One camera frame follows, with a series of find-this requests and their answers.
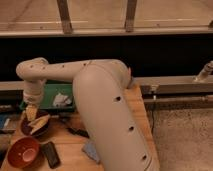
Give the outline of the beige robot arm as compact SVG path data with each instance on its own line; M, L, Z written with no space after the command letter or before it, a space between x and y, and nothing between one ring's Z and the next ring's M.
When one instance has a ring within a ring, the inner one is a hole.
M44 58L19 63L23 100L39 105L48 80L70 82L75 104L104 171L160 171L124 90L131 83L120 60L97 59L50 64Z

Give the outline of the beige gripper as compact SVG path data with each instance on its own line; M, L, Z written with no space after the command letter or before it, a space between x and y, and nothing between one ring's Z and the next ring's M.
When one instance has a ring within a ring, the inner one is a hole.
M43 100L43 93L32 94L29 92L23 92L23 101L28 104L26 107L26 116L29 121L33 121L36 119L38 106L41 104Z

